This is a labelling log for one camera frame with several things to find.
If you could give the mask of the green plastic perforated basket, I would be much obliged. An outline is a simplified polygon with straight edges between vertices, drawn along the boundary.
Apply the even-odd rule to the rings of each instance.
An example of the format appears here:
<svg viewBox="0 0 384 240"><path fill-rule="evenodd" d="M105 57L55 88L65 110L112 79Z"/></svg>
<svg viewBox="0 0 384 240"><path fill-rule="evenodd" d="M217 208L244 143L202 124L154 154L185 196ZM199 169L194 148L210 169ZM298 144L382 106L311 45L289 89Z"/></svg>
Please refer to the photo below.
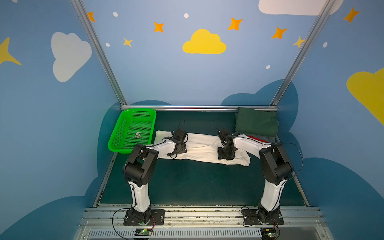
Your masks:
<svg viewBox="0 0 384 240"><path fill-rule="evenodd" d="M111 134L109 150L130 154L136 144L149 145L152 142L156 117L157 112L154 109L124 110ZM136 132L141 132L139 138L135 138Z"/></svg>

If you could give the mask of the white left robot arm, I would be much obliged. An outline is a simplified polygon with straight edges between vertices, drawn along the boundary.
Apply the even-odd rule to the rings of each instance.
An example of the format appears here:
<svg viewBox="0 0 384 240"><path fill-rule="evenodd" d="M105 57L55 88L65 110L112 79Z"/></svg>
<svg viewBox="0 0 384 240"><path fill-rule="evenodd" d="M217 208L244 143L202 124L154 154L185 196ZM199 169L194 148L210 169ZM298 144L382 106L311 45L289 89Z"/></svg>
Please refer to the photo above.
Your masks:
<svg viewBox="0 0 384 240"><path fill-rule="evenodd" d="M178 129L158 143L134 146L122 170L133 199L125 215L125 226L147 225L154 219L149 197L149 182L153 177L157 160L186 153L188 137L187 132Z"/></svg>

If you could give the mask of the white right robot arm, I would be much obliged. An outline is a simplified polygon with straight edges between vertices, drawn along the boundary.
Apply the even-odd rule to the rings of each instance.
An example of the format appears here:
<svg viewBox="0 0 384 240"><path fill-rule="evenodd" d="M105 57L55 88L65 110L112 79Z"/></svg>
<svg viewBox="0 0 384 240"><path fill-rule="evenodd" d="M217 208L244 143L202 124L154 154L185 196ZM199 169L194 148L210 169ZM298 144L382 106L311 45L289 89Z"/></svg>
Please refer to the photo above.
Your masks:
<svg viewBox="0 0 384 240"><path fill-rule="evenodd" d="M241 133L229 134L218 131L222 143L218 147L218 158L231 161L239 150L246 151L260 159L265 178L263 196L258 205L257 216L261 223L267 224L279 217L280 199L283 189L294 172L293 164L283 143L268 143Z"/></svg>

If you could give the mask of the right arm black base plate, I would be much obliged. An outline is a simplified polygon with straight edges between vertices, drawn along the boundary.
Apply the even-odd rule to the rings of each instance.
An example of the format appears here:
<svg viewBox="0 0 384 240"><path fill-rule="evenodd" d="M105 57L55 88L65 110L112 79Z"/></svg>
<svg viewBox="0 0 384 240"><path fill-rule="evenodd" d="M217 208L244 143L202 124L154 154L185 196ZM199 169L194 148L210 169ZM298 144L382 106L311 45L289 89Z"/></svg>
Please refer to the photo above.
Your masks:
<svg viewBox="0 0 384 240"><path fill-rule="evenodd" d="M258 209L241 208L240 210L243 216L243 225L250 227L254 225L283 225L284 220L281 211L272 211L267 214L264 211Z"/></svg>

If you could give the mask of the white printed t shirt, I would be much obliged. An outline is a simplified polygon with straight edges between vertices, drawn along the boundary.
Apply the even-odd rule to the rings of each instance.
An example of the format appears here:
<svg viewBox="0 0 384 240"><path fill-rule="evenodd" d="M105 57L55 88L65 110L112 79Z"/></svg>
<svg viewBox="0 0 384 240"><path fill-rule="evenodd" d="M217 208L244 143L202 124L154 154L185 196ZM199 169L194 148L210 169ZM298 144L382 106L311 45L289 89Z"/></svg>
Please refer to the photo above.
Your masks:
<svg viewBox="0 0 384 240"><path fill-rule="evenodd" d="M167 156L164 159L194 160L198 162L249 166L251 158L244 150L237 150L233 160L219 159L218 148L222 147L221 140L217 136L189 133L184 139L187 152L179 155Z"/></svg>

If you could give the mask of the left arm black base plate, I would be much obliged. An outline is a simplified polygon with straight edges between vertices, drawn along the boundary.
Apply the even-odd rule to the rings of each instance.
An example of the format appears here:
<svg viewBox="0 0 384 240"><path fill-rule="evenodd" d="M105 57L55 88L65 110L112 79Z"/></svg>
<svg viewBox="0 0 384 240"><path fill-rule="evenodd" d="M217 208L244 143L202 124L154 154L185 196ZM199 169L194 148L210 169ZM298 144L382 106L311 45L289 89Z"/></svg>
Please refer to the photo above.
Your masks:
<svg viewBox="0 0 384 240"><path fill-rule="evenodd" d="M151 210L141 213L134 209L126 212L124 226L149 226L155 224L162 226L165 220L165 210Z"/></svg>

